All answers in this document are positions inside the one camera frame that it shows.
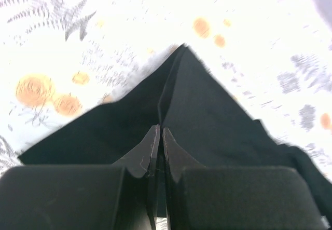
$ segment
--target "cloth fold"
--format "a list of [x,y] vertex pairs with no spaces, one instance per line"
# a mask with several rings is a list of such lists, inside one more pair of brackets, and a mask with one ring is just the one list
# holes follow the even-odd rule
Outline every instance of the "cloth fold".
[[277,145],[184,45],[123,99],[94,108],[19,158],[24,164],[111,164],[156,124],[169,128],[177,143],[207,167],[296,169],[332,222],[332,184],[299,148]]

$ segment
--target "black cloth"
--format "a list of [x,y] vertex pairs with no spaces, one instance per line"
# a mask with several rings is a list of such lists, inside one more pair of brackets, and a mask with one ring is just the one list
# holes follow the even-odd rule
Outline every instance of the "black cloth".
[[24,164],[111,164],[156,124],[168,127],[178,144],[208,167],[296,169],[332,222],[332,184],[311,159],[297,147],[278,146],[183,45],[123,99],[94,108],[19,158]]

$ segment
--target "floral tablecloth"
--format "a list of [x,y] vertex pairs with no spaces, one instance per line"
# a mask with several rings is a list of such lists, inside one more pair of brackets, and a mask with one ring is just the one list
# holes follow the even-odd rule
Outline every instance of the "floral tablecloth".
[[0,37],[1,174],[186,43],[276,141],[332,179],[332,33],[314,0],[0,0]]

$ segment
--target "tablecloth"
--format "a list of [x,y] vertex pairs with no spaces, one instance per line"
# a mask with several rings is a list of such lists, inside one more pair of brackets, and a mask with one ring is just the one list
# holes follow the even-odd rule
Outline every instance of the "tablecloth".
[[315,0],[0,0],[0,37],[1,174],[185,43],[332,180],[332,33]]

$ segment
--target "patterned surface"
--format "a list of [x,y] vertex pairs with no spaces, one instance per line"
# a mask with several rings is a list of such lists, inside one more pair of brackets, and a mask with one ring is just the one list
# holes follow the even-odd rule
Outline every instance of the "patterned surface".
[[1,173],[186,43],[277,142],[332,179],[332,33],[313,0],[0,0],[0,15]]

